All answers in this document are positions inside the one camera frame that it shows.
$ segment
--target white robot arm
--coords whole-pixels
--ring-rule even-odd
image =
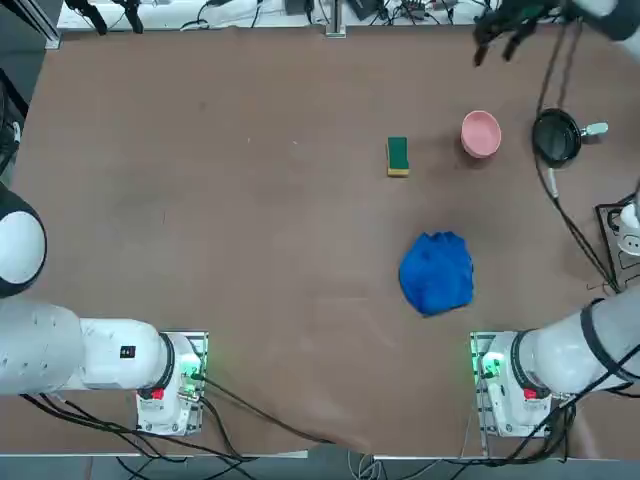
[[[80,319],[62,307],[7,298],[36,280],[46,253],[37,213],[0,183],[0,395],[136,390],[138,428],[199,431],[202,382],[191,374],[206,368],[206,335],[159,333],[131,319]]]
[[[546,14],[559,6],[569,15],[582,17],[640,61],[638,0],[505,0],[476,27],[479,51],[483,47],[486,51],[487,43],[499,33],[515,30],[514,37],[521,34],[523,12],[533,12],[533,17],[527,18],[534,18],[536,12]],[[525,30],[518,42],[531,33],[533,29]],[[616,371],[617,362],[640,345],[639,308],[640,287],[635,287],[538,330],[496,333],[477,365],[487,387],[495,433],[528,436],[538,431],[536,428],[551,410],[552,396],[579,394],[607,372]],[[595,390],[638,380],[640,358],[634,356]]]

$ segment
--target blue towel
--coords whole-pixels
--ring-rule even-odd
[[[400,285],[423,315],[461,307],[473,298],[473,264],[464,240],[452,232],[423,233],[400,264]]]

